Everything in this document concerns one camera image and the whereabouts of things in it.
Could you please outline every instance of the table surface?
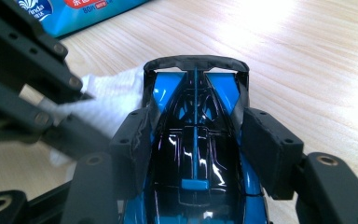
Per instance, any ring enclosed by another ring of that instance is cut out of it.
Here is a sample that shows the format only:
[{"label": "table surface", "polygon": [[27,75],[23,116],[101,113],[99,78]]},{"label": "table surface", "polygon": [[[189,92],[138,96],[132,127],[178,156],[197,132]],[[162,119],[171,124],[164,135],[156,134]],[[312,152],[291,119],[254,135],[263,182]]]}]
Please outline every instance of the table surface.
[{"label": "table surface", "polygon": [[[62,40],[80,77],[112,76],[152,59],[213,54],[246,62],[251,107],[358,174],[358,0],[154,0]],[[67,166],[48,147],[0,143],[0,190],[29,199],[57,187]],[[294,202],[268,199],[274,223],[297,223]]]}]

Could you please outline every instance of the blue tab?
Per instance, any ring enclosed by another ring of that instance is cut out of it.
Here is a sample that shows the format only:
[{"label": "blue tab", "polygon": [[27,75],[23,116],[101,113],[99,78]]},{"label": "blue tab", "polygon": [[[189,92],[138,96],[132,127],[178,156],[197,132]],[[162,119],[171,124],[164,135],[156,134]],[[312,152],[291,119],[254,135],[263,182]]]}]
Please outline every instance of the blue tab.
[{"label": "blue tab", "polygon": [[199,179],[182,179],[182,189],[206,190],[209,189],[209,181]]}]

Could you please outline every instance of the toy car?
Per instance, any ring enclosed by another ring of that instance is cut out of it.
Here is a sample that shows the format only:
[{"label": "toy car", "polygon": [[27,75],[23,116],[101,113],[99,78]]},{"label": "toy car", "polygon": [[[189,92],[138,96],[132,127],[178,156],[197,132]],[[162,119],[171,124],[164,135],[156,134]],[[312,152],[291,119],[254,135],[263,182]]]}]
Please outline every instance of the toy car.
[{"label": "toy car", "polygon": [[[182,71],[157,71],[171,67]],[[209,72],[215,67],[231,71]],[[127,203],[124,223],[268,223],[258,178],[240,151],[241,124],[231,119],[248,104],[248,71],[217,56],[145,66],[152,152],[144,192]]]}]

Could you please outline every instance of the black plastic bracket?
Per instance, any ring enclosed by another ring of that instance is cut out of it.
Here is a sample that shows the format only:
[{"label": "black plastic bracket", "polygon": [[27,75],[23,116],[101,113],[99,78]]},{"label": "black plastic bracket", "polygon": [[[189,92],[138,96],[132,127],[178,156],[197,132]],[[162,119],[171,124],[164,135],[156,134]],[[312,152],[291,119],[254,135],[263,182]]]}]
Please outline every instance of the black plastic bracket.
[{"label": "black plastic bracket", "polygon": [[291,200],[292,170],[301,162],[304,143],[270,114],[245,108],[241,150],[257,173],[261,185],[275,200]]},{"label": "black plastic bracket", "polygon": [[151,155],[148,108],[131,112],[110,143],[116,192],[120,200],[134,198],[144,188]]}]

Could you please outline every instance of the race car model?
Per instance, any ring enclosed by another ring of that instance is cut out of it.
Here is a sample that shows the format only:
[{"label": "race car model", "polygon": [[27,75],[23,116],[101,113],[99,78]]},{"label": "race car model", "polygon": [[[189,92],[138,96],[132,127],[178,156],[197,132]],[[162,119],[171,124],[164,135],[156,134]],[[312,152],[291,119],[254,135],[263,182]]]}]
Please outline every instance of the race car model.
[{"label": "race car model", "polygon": [[77,160],[70,182],[31,201],[1,191],[0,223],[268,223],[264,191],[274,200],[296,192],[300,223],[358,223],[357,176],[333,155],[304,155],[299,138],[249,106],[246,63],[211,55],[147,63],[142,107],[110,138],[19,97],[29,85],[57,105],[91,99],[67,53],[0,0],[0,141],[42,141]]},{"label": "race car model", "polygon": [[[215,67],[231,71],[209,72]],[[241,124],[230,117],[243,113],[235,107],[248,106],[248,71],[245,63],[217,56],[145,65],[152,151],[142,200],[127,205],[144,211],[126,214],[125,223],[268,223],[260,183],[239,147],[234,126]]]}]

